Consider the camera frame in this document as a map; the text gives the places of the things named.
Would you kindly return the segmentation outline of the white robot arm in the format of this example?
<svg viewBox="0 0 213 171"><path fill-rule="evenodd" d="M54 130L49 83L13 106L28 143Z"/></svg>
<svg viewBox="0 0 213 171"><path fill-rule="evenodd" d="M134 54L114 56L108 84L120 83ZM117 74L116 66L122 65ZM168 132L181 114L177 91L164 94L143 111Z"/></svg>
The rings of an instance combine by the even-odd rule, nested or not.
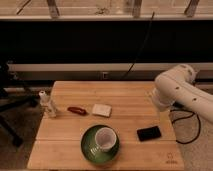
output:
<svg viewBox="0 0 213 171"><path fill-rule="evenodd" d="M196 71L187 64L177 65L159 74L150 93L153 104L165 111L175 102L213 123L213 95L192 85Z"/></svg>

